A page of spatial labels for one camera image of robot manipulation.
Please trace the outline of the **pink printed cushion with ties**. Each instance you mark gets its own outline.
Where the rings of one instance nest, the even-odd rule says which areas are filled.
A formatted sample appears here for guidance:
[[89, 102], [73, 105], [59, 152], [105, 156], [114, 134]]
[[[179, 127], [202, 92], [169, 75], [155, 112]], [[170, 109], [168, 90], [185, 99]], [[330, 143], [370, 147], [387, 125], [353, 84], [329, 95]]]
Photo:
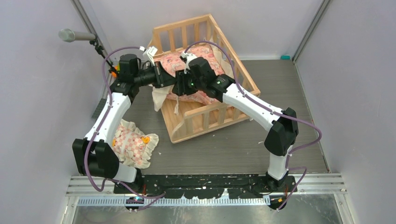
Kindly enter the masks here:
[[179, 53], [157, 60], [170, 75], [170, 85], [153, 87], [154, 110], [159, 111], [165, 99], [196, 101], [205, 105], [222, 101], [223, 93], [234, 82], [232, 60], [223, 60], [223, 48], [205, 40], [206, 46], [194, 42]]

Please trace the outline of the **wooden slatted pet bed frame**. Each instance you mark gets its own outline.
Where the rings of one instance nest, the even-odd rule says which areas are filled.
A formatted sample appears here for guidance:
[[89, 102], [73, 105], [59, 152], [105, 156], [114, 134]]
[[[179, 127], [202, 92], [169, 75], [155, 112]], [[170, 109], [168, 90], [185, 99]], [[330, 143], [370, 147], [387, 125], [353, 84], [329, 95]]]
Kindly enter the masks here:
[[[211, 14], [153, 28], [149, 46], [158, 49], [154, 56], [158, 59], [170, 53], [178, 53], [201, 40], [212, 40], [225, 49], [226, 52], [220, 57], [231, 57], [230, 65], [235, 69], [242, 87], [255, 96], [260, 95], [257, 85]], [[166, 99], [161, 112], [172, 143], [179, 143], [249, 119], [249, 116], [235, 107], [219, 102], [204, 105], [199, 102], [177, 103], [175, 100]]]

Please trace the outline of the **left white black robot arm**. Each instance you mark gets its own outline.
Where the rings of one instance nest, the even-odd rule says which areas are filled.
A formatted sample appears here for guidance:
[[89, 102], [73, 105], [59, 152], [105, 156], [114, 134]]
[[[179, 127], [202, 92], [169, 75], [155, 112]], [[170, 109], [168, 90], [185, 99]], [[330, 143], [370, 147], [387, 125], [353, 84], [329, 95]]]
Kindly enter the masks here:
[[72, 150], [80, 174], [122, 181], [130, 192], [138, 193], [143, 180], [138, 177], [137, 169], [123, 165], [111, 144], [139, 88], [168, 87], [176, 83], [176, 78], [160, 62], [141, 68], [141, 60], [135, 54], [122, 55], [118, 68], [119, 75], [110, 85], [110, 95], [94, 126], [83, 139], [74, 140]]

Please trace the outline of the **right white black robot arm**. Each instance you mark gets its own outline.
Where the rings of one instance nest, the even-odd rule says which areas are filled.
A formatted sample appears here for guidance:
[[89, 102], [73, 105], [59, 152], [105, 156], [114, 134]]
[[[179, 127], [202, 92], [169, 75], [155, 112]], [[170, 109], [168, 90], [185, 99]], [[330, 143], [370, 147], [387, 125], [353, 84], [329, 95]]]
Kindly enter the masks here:
[[271, 191], [283, 188], [288, 175], [287, 154], [298, 135], [298, 125], [294, 120], [296, 112], [291, 108], [282, 110], [260, 100], [239, 87], [235, 79], [226, 74], [217, 76], [203, 57], [186, 56], [181, 60], [185, 63], [185, 69], [175, 72], [177, 81], [172, 92], [183, 96], [202, 91], [208, 97], [233, 106], [259, 123], [268, 132], [264, 141], [264, 146], [270, 153], [265, 183]]

